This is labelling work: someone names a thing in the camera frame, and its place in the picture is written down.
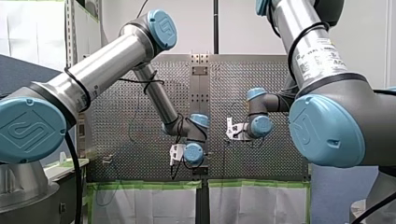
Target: white plastic sheet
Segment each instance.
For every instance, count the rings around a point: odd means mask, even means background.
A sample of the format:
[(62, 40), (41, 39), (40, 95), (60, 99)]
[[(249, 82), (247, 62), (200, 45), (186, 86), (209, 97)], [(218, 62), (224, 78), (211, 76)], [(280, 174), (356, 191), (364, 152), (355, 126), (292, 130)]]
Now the white plastic sheet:
[(64, 2), (0, 1), (0, 54), (62, 70)]
[(93, 194), (92, 223), (195, 223), (195, 189), (119, 189), (114, 192), (107, 189)]

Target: small bracket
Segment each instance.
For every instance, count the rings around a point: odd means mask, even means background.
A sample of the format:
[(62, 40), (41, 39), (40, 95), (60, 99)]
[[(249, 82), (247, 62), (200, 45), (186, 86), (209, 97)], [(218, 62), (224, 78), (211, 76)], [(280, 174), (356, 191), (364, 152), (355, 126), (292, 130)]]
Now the small bracket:
[(227, 118), (227, 136), (234, 141), (251, 141), (253, 140), (248, 136), (246, 128), (247, 123), (237, 123), (233, 124), (233, 118)]
[(207, 66), (193, 66), (192, 75), (193, 76), (207, 76)]
[(186, 145), (184, 144), (175, 144), (171, 146), (171, 149), (169, 150), (169, 155), (171, 156), (169, 164), (171, 166), (173, 166), (176, 161), (181, 161), (184, 149), (186, 149)]

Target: white object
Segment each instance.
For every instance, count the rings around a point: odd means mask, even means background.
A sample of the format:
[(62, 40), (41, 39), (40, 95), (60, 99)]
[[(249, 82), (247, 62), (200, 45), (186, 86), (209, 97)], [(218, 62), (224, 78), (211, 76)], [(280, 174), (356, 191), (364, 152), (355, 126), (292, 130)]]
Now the white object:
[[(90, 162), (88, 159), (78, 159), (79, 167), (83, 167), (87, 165)], [(74, 167), (73, 166), (62, 166), (58, 162), (56, 164), (51, 165), (49, 167), (44, 168), (44, 172), (49, 179), (49, 181), (57, 181), (59, 179), (62, 179), (63, 177), (71, 174), (74, 172)]]
[(227, 136), (234, 141), (250, 141), (251, 137), (248, 136), (246, 131), (247, 123), (233, 124), (233, 118), (227, 118)]
[(181, 161), (183, 157), (184, 149), (186, 149), (186, 145), (184, 144), (175, 144), (171, 146), (169, 150), (169, 155), (171, 156), (170, 165), (173, 166), (175, 161)]
[(66, 153), (61, 152), (59, 153), (59, 163), (62, 164), (67, 160)]

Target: black cable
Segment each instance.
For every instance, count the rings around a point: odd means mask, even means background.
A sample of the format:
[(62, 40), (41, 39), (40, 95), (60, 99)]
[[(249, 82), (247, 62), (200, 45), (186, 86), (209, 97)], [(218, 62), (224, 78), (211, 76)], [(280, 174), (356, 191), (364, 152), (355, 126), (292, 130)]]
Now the black cable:
[(132, 82), (132, 83), (147, 83), (147, 85), (145, 86), (145, 88), (143, 89), (143, 93), (145, 93), (145, 95), (147, 95), (147, 89), (149, 87), (149, 84), (153, 83), (153, 82), (160, 82), (162, 85), (165, 84), (165, 81), (163, 80), (154, 80), (155, 76), (157, 76), (158, 71), (155, 70), (152, 74), (151, 77), (149, 78), (149, 80), (147, 81), (136, 81), (136, 80), (131, 80), (131, 79), (127, 79), (127, 78), (119, 78), (119, 81), (126, 81), (126, 82)]
[(376, 210), (378, 210), (381, 207), (387, 205), (388, 203), (391, 203), (395, 199), (396, 199), (396, 192), (392, 193), (386, 199), (382, 200), (381, 202), (377, 203), (373, 207), (371, 207), (368, 210), (366, 210), (363, 214), (361, 214), (358, 218), (356, 218), (351, 224), (360, 224), (365, 218), (370, 216)]
[(147, 3), (148, 1), (149, 1), (149, 0), (146, 0), (146, 1), (143, 3), (143, 5), (142, 5), (142, 7), (140, 8), (140, 11), (139, 11), (139, 13), (137, 14), (136, 18), (139, 18), (140, 14), (142, 14), (143, 8), (145, 8), (145, 5), (146, 5), (146, 3)]
[(375, 93), (396, 96), (396, 91), (389, 90), (374, 90)]
[(2, 100), (2, 99), (4, 99), (4, 98), (8, 97), (10, 94), (11, 94), (11, 93), (2, 93), (2, 94), (0, 94), (0, 100)]
[(175, 144), (178, 144), (181, 140), (181, 131), (183, 131), (183, 124), (184, 124), (184, 117), (182, 114), (177, 113), (178, 117), (180, 118), (180, 121), (177, 124), (177, 136), (176, 136), (176, 141)]
[(73, 145), (73, 141), (70, 137), (69, 132), (66, 132), (66, 135), (64, 136), (64, 139), (66, 140), (66, 144), (69, 148), (70, 155), (73, 160), (73, 165), (75, 169), (75, 174), (76, 174), (76, 217), (75, 217), (75, 222), (76, 224), (79, 224), (81, 222), (81, 209), (82, 209), (82, 179), (81, 179), (81, 170), (79, 169), (79, 162), (78, 162), (78, 155), (75, 150), (75, 147)]
[(178, 162), (177, 168), (175, 170), (175, 174), (173, 175), (173, 165), (171, 166), (171, 178), (172, 180), (176, 179), (178, 169), (180, 168), (181, 161)]
[(91, 106), (91, 96), (90, 93), (88, 92), (87, 88), (85, 88), (85, 86), (69, 71), (68, 67), (64, 68), (64, 72), (70, 77), (72, 78), (78, 85), (79, 87), (84, 91), (85, 97), (86, 97), (86, 103), (87, 105), (85, 106), (85, 108), (83, 108), (81, 111), (79, 111), (79, 113), (82, 113), (84, 111), (86, 111), (88, 108), (90, 108)]
[(213, 38), (214, 53), (219, 54), (219, 0), (213, 0)]
[(293, 68), (292, 68), (294, 51), (296, 50), (298, 43), (304, 38), (304, 36), (306, 36), (307, 34), (309, 34), (309, 32), (316, 30), (316, 29), (325, 29), (326, 31), (329, 31), (330, 25), (329, 25), (329, 23), (327, 23), (325, 21), (316, 22), (316, 23), (306, 27), (305, 29), (303, 29), (300, 32), (300, 34), (297, 36), (297, 38), (295, 38), (295, 40), (291, 44), (291, 47), (289, 50), (289, 55), (288, 55), (288, 66), (289, 66), (290, 76), (294, 79), (294, 81), (296, 81), (295, 75), (293, 73)]
[(274, 23), (274, 14), (273, 14), (273, 11), (272, 11), (272, 0), (267, 1), (266, 4), (267, 5), (264, 7), (264, 10), (268, 10), (268, 21), (270, 22), (274, 33), (277, 35), (277, 37), (280, 37), (280, 33), (276, 29), (275, 23)]
[(204, 130), (202, 130), (202, 128), (198, 124), (196, 124), (194, 121), (192, 121), (189, 118), (186, 118), (186, 120), (188, 120), (190, 123), (192, 123), (192, 125), (194, 125), (195, 128), (197, 128), (201, 132), (201, 134), (205, 137), (205, 140), (207, 140), (207, 134), (205, 133)]
[(187, 165), (186, 160), (184, 160), (184, 156), (181, 157), (181, 161), (183, 162), (184, 167), (186, 167), (186, 169), (188, 169), (188, 170), (196, 170), (196, 169), (200, 168), (202, 166), (202, 164), (204, 164), (204, 160), (205, 160), (205, 157), (201, 160), (201, 162), (197, 166), (190, 167)]

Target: metal pole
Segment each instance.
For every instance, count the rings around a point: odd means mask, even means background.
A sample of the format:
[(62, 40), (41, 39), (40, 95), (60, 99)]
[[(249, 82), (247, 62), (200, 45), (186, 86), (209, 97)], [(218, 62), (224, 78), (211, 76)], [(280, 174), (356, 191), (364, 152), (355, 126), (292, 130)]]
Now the metal pole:
[[(343, 64), (332, 63), (332, 58), (338, 62), (341, 60), (328, 32), (324, 29), (312, 29), (299, 41), (295, 51), (290, 52), (292, 43), (300, 33), (321, 21), (311, 0), (281, 0), (275, 1), (273, 6), (275, 21), (286, 52), (292, 53), (292, 69), (300, 89), (324, 77), (347, 72)], [(310, 56), (311, 50), (318, 55), (319, 63), (311, 60), (314, 58)]]
[(219, 54), (219, 0), (213, 0), (213, 27), (215, 54)]

